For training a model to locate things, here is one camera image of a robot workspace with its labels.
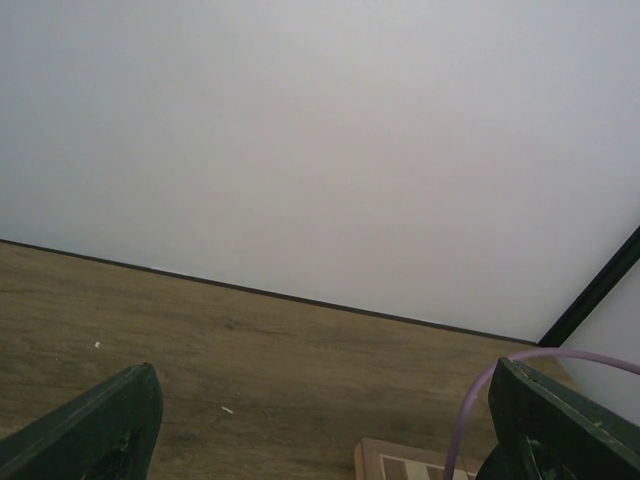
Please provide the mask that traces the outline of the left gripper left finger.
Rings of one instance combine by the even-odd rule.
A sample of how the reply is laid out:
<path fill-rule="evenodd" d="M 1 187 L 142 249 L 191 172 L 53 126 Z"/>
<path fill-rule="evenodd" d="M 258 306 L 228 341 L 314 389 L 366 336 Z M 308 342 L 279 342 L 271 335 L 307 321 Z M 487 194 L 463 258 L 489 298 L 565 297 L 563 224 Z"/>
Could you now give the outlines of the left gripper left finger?
<path fill-rule="evenodd" d="M 153 365 L 132 365 L 1 440 L 3 479 L 145 479 L 163 417 Z"/>

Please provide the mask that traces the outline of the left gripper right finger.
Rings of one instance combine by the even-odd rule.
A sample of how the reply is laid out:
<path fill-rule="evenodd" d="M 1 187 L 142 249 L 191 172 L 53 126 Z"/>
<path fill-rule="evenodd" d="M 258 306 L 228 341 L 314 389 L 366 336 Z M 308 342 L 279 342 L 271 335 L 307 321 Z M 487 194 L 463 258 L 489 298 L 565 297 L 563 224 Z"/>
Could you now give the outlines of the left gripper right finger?
<path fill-rule="evenodd" d="M 489 479 L 639 480 L 639 427 L 522 362 L 498 361 L 489 407 Z"/>

